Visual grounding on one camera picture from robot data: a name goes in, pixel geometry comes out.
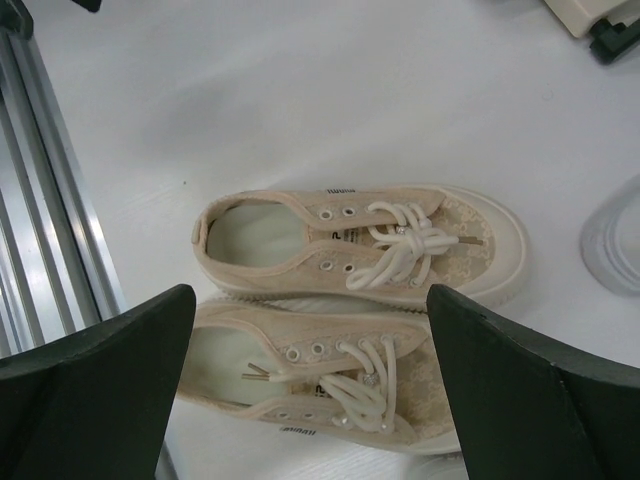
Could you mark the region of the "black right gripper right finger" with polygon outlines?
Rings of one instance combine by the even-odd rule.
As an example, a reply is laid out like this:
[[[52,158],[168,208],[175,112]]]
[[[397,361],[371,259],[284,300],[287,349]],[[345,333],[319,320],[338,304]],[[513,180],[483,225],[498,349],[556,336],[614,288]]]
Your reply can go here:
[[[639,371],[444,285],[427,313],[472,479],[636,479]]]

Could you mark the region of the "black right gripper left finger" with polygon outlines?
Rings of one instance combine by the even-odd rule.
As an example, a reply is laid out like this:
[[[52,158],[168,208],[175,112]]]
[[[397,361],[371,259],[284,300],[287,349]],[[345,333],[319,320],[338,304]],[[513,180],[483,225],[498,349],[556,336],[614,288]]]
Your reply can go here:
[[[151,479],[194,323],[176,285],[1,361],[4,479]]]

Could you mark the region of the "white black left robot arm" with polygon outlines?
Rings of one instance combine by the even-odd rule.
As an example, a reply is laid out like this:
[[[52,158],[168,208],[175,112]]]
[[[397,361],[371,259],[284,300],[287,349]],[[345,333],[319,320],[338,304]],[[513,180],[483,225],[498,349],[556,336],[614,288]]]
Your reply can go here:
[[[80,10],[95,14],[100,11],[101,0],[21,1],[1,0],[1,32],[29,40],[36,20],[53,20]]]

